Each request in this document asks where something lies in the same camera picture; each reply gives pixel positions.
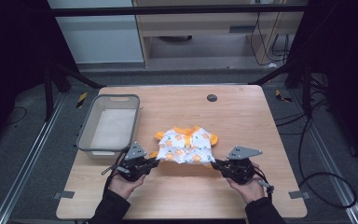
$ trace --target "human hand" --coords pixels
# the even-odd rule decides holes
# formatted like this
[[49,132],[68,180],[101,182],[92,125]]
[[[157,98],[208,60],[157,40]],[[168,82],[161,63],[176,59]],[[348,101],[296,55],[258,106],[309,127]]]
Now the human hand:
[[146,175],[142,175],[138,180],[130,182],[121,175],[115,174],[110,182],[109,189],[127,200],[132,192],[143,185]]
[[262,180],[260,176],[254,175],[253,179],[245,184],[239,185],[231,178],[227,178],[228,184],[235,189],[240,196],[242,197],[245,203],[251,203],[252,201],[256,201],[265,196],[263,187],[257,182],[258,180]]

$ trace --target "orange and white cloth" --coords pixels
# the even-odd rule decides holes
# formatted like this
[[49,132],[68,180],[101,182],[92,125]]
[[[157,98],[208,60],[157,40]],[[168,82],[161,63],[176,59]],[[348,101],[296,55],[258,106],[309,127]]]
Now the orange and white cloth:
[[156,133],[155,137],[160,140],[156,160],[198,164],[214,162],[212,146],[218,137],[199,126],[192,129],[173,127],[166,133]]

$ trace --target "black sleeve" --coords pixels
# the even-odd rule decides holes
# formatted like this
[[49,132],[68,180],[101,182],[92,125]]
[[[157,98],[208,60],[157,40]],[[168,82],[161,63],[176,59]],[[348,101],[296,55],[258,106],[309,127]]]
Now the black sleeve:
[[83,224],[117,224],[126,215],[130,203],[111,190],[107,190],[95,210],[94,216]]
[[249,224],[286,223],[268,198],[249,203],[245,211]]

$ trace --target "white cabinet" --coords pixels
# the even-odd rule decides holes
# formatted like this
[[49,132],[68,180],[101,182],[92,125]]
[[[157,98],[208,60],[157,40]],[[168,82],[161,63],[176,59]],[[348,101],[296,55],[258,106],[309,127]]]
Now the white cabinet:
[[[132,7],[131,0],[48,0],[51,8]],[[81,68],[144,63],[134,16],[57,17]]]

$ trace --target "translucent storage bin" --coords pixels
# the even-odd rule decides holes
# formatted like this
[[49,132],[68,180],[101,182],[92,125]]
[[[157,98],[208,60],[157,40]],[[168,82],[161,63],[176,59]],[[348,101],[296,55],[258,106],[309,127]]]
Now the translucent storage bin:
[[93,159],[113,159],[136,135],[140,100],[134,94],[94,98],[77,138],[77,147]]

